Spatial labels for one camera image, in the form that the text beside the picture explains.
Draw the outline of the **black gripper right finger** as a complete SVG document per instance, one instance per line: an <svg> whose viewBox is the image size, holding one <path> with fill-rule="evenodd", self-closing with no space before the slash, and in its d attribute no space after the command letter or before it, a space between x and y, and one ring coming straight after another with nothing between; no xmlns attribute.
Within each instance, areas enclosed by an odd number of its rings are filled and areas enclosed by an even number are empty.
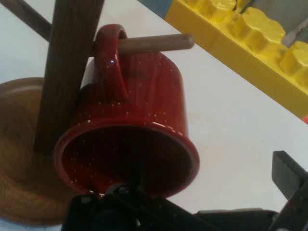
<svg viewBox="0 0 308 231"><path fill-rule="evenodd" d="M274 151L272 181L287 199L270 231L308 229L308 173L285 151Z"/></svg>

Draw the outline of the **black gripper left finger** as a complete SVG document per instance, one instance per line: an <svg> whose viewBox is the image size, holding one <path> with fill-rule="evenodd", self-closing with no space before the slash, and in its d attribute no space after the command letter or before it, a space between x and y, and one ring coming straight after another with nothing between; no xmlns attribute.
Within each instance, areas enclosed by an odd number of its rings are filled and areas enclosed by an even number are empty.
<svg viewBox="0 0 308 231"><path fill-rule="evenodd" d="M137 188L113 186L102 198L82 194L72 199L64 231L216 231L169 200L151 198Z"/></svg>

